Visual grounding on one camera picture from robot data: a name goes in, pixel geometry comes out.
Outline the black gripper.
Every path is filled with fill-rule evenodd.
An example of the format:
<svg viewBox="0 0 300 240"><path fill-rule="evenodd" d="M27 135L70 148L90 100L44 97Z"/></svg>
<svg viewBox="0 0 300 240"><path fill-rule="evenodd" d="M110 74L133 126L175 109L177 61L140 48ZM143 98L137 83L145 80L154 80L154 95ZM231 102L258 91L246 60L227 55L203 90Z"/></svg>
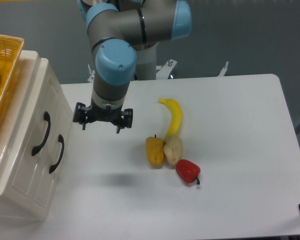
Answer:
<svg viewBox="0 0 300 240"><path fill-rule="evenodd" d="M122 129L130 129L133 122L133 109L121 109L122 106L116 109L112 109L111 107L103 109L94 103L86 106L81 102L77 102L74 109L73 122L80 124L82 130L86 129L86 124L88 123L96 121L109 122L115 124L116 133L119 134Z"/></svg>

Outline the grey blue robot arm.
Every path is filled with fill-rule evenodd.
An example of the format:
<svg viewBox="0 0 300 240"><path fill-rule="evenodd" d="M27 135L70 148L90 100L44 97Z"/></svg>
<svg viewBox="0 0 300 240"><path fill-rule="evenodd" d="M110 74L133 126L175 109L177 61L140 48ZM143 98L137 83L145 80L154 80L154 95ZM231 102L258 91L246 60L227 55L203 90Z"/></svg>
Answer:
<svg viewBox="0 0 300 240"><path fill-rule="evenodd" d="M95 64L91 104L75 106L73 122L85 126L109 122L130 128L133 110L123 109L130 82L137 75L137 47L186 37L192 29L185 0L80 0Z"/></svg>

